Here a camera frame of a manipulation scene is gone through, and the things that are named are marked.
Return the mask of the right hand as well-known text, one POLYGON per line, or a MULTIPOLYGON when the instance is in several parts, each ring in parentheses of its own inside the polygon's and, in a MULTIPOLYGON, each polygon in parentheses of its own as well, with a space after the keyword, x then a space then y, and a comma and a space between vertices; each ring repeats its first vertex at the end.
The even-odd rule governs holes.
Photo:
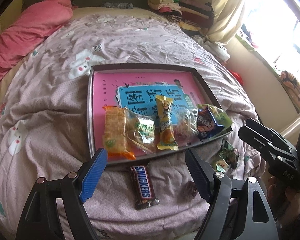
POLYGON ((268 179, 267 200, 275 220, 291 224, 300 214, 300 190, 285 187, 274 176, 268 179))

